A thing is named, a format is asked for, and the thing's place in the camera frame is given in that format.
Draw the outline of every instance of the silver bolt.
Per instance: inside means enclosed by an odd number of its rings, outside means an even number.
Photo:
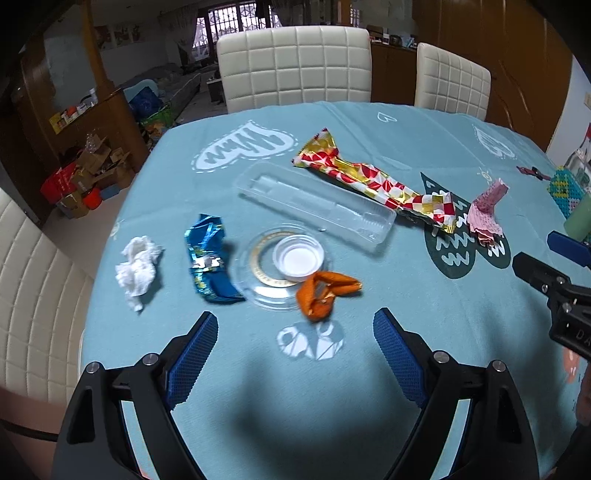
[[[99,368],[100,363],[98,362],[90,362],[88,365],[86,365],[86,371],[90,374],[97,372]]]
[[[507,370],[507,366],[500,360],[493,360],[492,368],[494,368],[498,372],[504,372],[505,370]]]
[[[147,355],[144,355],[144,357],[142,358],[142,363],[144,365],[154,365],[156,362],[158,361],[158,354],[157,353],[148,353]]]
[[[433,358],[438,364],[446,364],[449,362],[449,355],[441,350],[435,352]]]

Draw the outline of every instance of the quilted leather chair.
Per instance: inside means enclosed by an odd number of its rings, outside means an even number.
[[[92,286],[0,190],[0,386],[67,405]]]
[[[414,106],[484,120],[490,94],[486,68],[428,43],[418,44]]]
[[[250,30],[217,41],[228,112],[267,105],[369,102],[367,30],[308,25]]]

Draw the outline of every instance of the curtain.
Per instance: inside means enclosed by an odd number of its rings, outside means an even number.
[[[193,50],[197,30],[197,4],[187,5],[166,12],[158,17],[158,22],[173,41],[189,55]]]
[[[293,12],[289,0],[271,0],[271,6],[279,17],[279,22],[283,27],[290,27],[294,24]]]

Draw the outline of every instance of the red and gold checkered wrapper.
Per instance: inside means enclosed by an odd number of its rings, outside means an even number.
[[[373,165],[339,158],[339,149],[326,128],[304,145],[292,163],[296,167],[315,168],[386,207],[420,218],[447,233],[456,229],[450,192],[420,195]]]

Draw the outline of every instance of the orange wrapper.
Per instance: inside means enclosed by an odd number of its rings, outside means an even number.
[[[291,162],[296,167],[326,173],[386,207],[419,218],[446,233],[456,229],[456,211],[450,192],[421,195],[373,165],[343,160],[335,139],[326,128],[304,145]]]
[[[319,296],[316,291],[321,283],[324,288]],[[316,272],[309,277],[295,294],[297,303],[304,315],[312,322],[328,317],[336,297],[361,290],[361,282],[335,272]]]

